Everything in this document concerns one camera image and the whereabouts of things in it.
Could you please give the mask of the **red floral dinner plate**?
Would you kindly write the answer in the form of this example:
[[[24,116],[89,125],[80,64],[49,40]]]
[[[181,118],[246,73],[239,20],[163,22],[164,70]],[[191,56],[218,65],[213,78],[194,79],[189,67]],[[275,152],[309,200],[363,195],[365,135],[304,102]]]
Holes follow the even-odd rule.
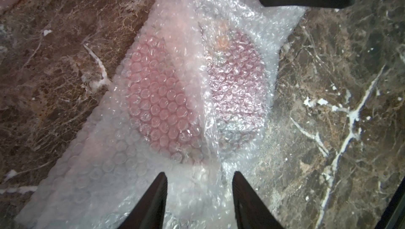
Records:
[[[250,38],[238,30],[218,40],[208,77],[219,150],[247,145],[262,126],[267,98],[265,65]],[[178,163],[200,163],[210,153],[199,101],[189,78],[175,69],[165,41],[145,35],[131,55],[128,100],[150,148]]]

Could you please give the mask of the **clear bubble wrap sheet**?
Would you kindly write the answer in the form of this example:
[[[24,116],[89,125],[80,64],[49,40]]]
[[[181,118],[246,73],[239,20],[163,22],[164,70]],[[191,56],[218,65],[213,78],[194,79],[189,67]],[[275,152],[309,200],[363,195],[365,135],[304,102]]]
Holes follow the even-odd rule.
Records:
[[[109,90],[16,222],[116,229],[164,172],[164,228],[236,228],[232,174],[255,163],[279,51],[304,12],[258,0],[156,0]]]

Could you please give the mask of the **black left frame post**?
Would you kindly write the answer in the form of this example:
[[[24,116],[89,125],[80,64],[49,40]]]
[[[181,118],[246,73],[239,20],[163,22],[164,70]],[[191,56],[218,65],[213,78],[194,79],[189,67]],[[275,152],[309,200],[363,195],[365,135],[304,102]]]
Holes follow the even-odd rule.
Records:
[[[375,229],[405,228],[405,181],[402,181]]]

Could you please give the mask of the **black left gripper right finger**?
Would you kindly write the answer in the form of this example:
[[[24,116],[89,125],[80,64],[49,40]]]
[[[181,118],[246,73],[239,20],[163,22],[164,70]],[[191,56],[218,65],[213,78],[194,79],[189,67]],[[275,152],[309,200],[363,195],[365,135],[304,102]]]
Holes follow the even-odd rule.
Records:
[[[239,171],[234,173],[232,191],[239,229],[283,229]]]

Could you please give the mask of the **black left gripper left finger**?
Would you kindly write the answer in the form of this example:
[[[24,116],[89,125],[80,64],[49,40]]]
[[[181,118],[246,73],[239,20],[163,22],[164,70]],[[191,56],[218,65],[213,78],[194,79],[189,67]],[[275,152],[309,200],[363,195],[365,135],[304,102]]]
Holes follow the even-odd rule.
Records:
[[[162,229],[168,180],[160,172],[118,229]]]

